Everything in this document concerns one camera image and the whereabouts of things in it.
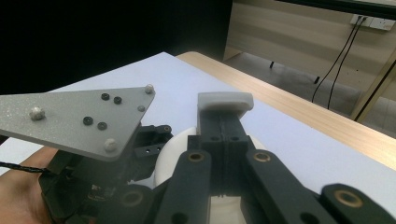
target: hand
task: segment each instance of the hand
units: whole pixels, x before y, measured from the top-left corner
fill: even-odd
[[[57,149],[42,147],[22,166],[45,168]],[[51,223],[47,207],[41,197],[38,184],[40,174],[9,170],[0,175],[0,218],[1,223]]]

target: triangular metal plate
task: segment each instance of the triangular metal plate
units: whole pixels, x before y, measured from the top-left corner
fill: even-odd
[[[109,95],[108,100],[102,99],[103,93]],[[154,95],[144,87],[2,95],[0,134],[114,161],[127,147]],[[114,102],[117,96],[120,104]],[[29,113],[37,106],[45,111],[45,117],[32,120]],[[85,117],[92,118],[91,125],[84,124]],[[99,122],[105,122],[106,129],[99,130]],[[106,141],[112,143],[106,147]]]

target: black background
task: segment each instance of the black background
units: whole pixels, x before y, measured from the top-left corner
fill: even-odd
[[[3,1],[0,94],[44,92],[160,52],[221,60],[232,1]]]

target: floor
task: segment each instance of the floor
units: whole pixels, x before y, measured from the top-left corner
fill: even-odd
[[[271,61],[248,53],[237,54],[224,63],[310,102],[318,86],[318,84],[315,84],[317,76],[289,68],[279,63],[274,63],[273,67],[270,68]],[[324,80],[315,94],[314,103],[327,108],[331,88],[332,81]],[[359,90],[335,84],[329,109],[349,118],[360,95],[361,91]],[[396,138],[396,102],[379,98],[363,124]]]

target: black cable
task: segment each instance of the black cable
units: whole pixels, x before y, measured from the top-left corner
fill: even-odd
[[[335,82],[337,81],[338,75],[340,75],[341,67],[343,66],[344,60],[346,59],[350,48],[352,47],[353,41],[355,40],[356,34],[358,33],[359,29],[361,28],[361,24],[366,20],[366,18],[363,18],[361,20],[361,23],[359,23],[358,28],[356,29],[355,34],[352,37],[352,40],[350,41],[349,47],[347,48],[346,54],[344,55],[343,61],[341,61],[340,66],[338,67],[337,75],[335,76],[334,82],[332,83],[332,90],[334,89]],[[327,109],[330,108],[330,100],[332,99],[332,90],[330,91],[330,96],[329,96],[329,102],[327,103]]]
[[[347,38],[347,41],[343,47],[343,49],[341,49],[340,54],[338,54],[337,59],[335,59],[334,63],[332,64],[332,67],[330,68],[329,72],[326,74],[326,76],[324,76],[324,78],[319,82],[317,88],[314,91],[314,94],[312,95],[312,100],[311,102],[314,103],[314,99],[315,99],[315,95],[317,94],[317,91],[320,87],[320,85],[322,84],[322,82],[324,81],[324,79],[326,79],[326,77],[330,74],[330,72],[332,71],[332,69],[334,68],[335,64],[337,63],[338,59],[340,58],[341,54],[344,52],[344,49],[347,47],[347,43],[349,42],[350,37],[352,37],[353,31],[355,31],[356,26],[358,25],[358,22],[361,20],[361,16],[358,17],[358,19],[355,22],[355,25],[353,26],[352,31],[349,34],[349,37]]]
[[[0,161],[0,167],[6,167],[8,169],[12,170],[19,170],[19,171],[24,171],[28,173],[46,173],[49,172],[46,168],[35,168],[35,167],[30,167],[30,166],[21,166],[18,164],[14,163],[7,163],[7,162],[2,162]]]

